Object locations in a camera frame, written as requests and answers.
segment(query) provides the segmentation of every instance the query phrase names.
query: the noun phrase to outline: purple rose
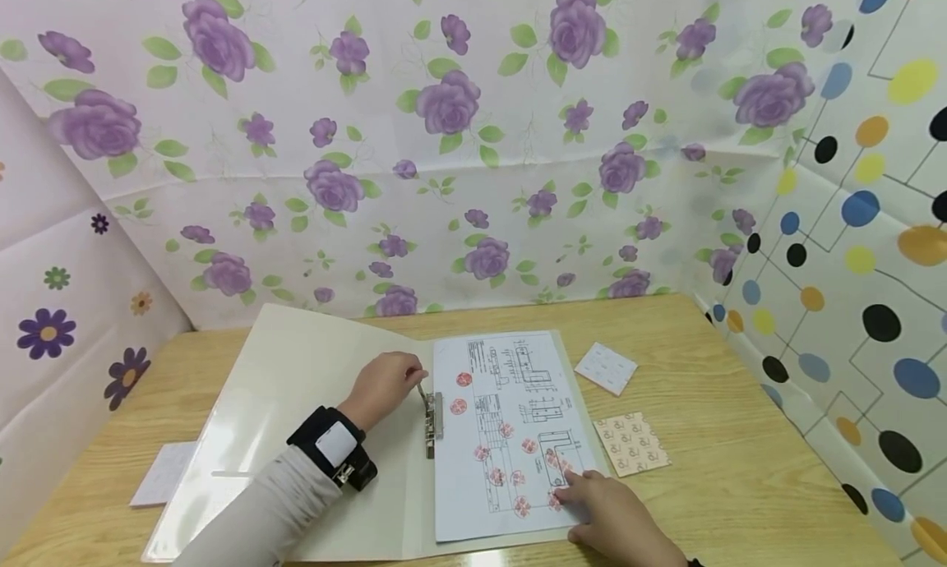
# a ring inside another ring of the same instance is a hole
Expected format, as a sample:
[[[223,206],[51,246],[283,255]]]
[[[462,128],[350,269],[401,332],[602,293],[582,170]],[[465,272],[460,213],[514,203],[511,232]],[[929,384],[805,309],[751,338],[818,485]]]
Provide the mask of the purple rose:
[[[467,55],[467,42],[471,39],[471,32],[456,14],[448,14],[441,18],[441,33],[447,39],[447,46],[459,56]]]
[[[653,241],[656,237],[661,236],[661,230],[661,220],[654,216],[648,216],[635,226],[635,235],[638,237],[638,241],[644,241],[646,238]]]
[[[262,145],[263,148],[276,143],[276,138],[273,137],[273,122],[267,121],[259,113],[254,113],[253,117],[245,121],[243,131],[247,133],[247,139],[250,142]]]
[[[394,167],[391,169],[395,175],[398,176],[398,179],[404,179],[408,181],[410,179],[418,178],[418,167],[415,166],[410,160],[400,160]]]
[[[642,117],[648,112],[649,105],[643,100],[636,100],[633,104],[625,108],[623,113],[624,121],[621,123],[621,129],[628,131],[641,121]]]
[[[497,241],[496,238],[481,238],[476,248],[464,257],[464,269],[473,274],[476,279],[497,277],[506,270],[506,263],[510,261],[509,244]]]
[[[217,239],[210,235],[210,230],[207,230],[204,226],[185,226],[181,229],[181,236],[198,244],[217,242]]]
[[[824,4],[806,8],[802,13],[802,34],[799,35],[810,48],[817,48],[831,30],[831,11]]]
[[[701,144],[687,144],[684,148],[681,148],[681,156],[691,162],[704,162],[706,155],[708,155],[708,151]]]
[[[753,226],[756,225],[756,219],[753,217],[753,214],[746,210],[734,210],[733,222],[737,223],[737,228],[747,236],[753,233]]]
[[[490,220],[483,210],[467,210],[464,219],[471,223],[474,228],[490,228]]]
[[[395,274],[392,273],[391,265],[382,263],[381,261],[375,261],[372,265],[369,265],[368,270],[379,277],[385,277],[385,279],[391,279],[391,277],[395,276]]]
[[[605,19],[596,12],[598,0],[556,0],[549,13],[549,44],[563,62],[585,68],[605,46]]]
[[[552,207],[559,201],[556,194],[546,189],[540,189],[527,200],[529,214],[531,217],[538,218],[548,216],[552,213]]]
[[[329,118],[317,120],[309,129],[312,134],[312,143],[316,144],[316,148],[325,148],[332,143],[336,130],[338,130],[338,126],[335,125],[335,121]]]
[[[72,145],[83,160],[128,154],[138,146],[141,121],[135,105],[87,88],[76,94],[75,107],[49,115],[46,129],[62,145]]]
[[[408,316],[418,311],[418,297],[413,289],[405,286],[391,286],[385,290],[384,297],[375,303],[377,316]]]
[[[589,117],[591,117],[594,108],[590,107],[588,101],[582,99],[575,107],[569,107],[566,110],[566,130],[572,131],[575,135],[589,129]]]
[[[183,30],[191,40],[194,54],[213,72],[239,82],[246,70],[256,67],[256,54],[250,38],[230,24],[220,2],[185,2],[181,12],[187,18]]]
[[[677,34],[678,60],[696,60],[703,56],[713,39],[717,39],[716,25],[703,17],[693,21]]]
[[[208,288],[217,288],[226,297],[235,293],[246,292],[253,280],[250,279],[250,268],[243,264],[243,259],[217,251],[210,258],[210,267],[204,270],[204,283]]]
[[[335,67],[345,75],[365,74],[365,58],[368,57],[368,44],[365,39],[351,31],[342,31],[332,40],[329,53],[335,58]]]
[[[312,291],[313,297],[319,304],[328,304],[335,299],[335,290],[332,288],[316,288]]]
[[[353,175],[342,173],[338,164],[330,160],[320,160],[306,169],[302,176],[306,178],[306,187],[316,203],[326,210],[334,212],[354,212],[358,202],[365,199],[362,183]]]
[[[626,244],[621,249],[618,249],[618,256],[625,262],[634,263],[638,260],[638,247],[634,244]]]
[[[622,279],[619,279],[608,287],[608,297],[610,298],[634,298],[643,297],[648,291],[650,285],[650,273],[646,270],[629,270]]]
[[[243,218],[247,218],[248,223],[255,230],[271,230],[275,217],[276,213],[272,207],[260,204],[257,201],[251,201],[247,209],[243,211]]]
[[[95,72],[95,64],[89,60],[92,51],[72,37],[56,31],[46,31],[39,33],[37,38],[43,49],[49,51],[64,67],[79,70],[82,74]]]
[[[602,157],[598,167],[602,187],[611,193],[630,193],[645,176],[645,159],[628,142],[618,142]]]
[[[425,87],[415,104],[415,113],[424,118],[428,133],[456,133],[466,130],[480,108],[480,89],[461,70],[444,75],[441,84]]]
[[[743,82],[733,98],[737,123],[756,127],[783,125],[806,106],[806,96],[815,92],[815,84],[805,65],[790,62],[773,74],[758,74]]]

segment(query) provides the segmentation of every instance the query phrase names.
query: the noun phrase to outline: paper sheet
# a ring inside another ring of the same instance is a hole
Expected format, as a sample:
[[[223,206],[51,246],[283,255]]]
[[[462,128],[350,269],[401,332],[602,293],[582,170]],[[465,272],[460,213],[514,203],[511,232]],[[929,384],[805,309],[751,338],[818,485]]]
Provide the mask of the paper sheet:
[[[438,542],[580,522],[552,494],[563,470],[598,468],[566,371],[546,331],[435,342],[447,406],[435,443]]]

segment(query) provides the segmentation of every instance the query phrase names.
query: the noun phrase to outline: patterned paper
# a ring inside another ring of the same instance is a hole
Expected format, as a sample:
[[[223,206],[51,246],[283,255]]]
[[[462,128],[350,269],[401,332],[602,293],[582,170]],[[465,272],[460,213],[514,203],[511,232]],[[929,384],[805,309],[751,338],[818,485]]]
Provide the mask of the patterned paper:
[[[671,465],[668,453],[642,413],[598,419],[594,429],[619,477]]]

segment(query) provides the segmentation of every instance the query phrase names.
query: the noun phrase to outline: person's right hand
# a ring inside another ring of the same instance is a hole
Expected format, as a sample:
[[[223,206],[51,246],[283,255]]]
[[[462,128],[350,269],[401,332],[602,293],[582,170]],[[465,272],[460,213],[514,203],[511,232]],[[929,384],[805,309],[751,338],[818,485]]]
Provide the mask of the person's right hand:
[[[598,470],[581,475],[566,470],[569,486],[556,490],[562,503],[588,507],[590,523],[569,530],[569,542],[587,544],[629,567],[686,567],[677,544],[657,528],[636,494]]]

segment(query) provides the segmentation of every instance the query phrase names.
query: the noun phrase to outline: white paper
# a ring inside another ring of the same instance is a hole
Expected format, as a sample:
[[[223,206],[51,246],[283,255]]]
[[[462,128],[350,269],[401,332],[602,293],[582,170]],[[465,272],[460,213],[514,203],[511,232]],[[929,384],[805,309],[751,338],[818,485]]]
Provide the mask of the white paper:
[[[546,331],[435,342],[434,388],[446,407],[435,442],[438,542],[580,522],[552,494],[566,468],[600,468],[568,371]]]
[[[191,462],[197,442],[176,442],[164,444],[145,478],[132,497],[131,507],[149,507],[167,504],[181,480],[183,470]]]
[[[621,397],[621,392],[637,367],[638,364],[628,357],[613,352],[601,343],[595,343],[575,367],[575,374],[581,374],[616,397]]]

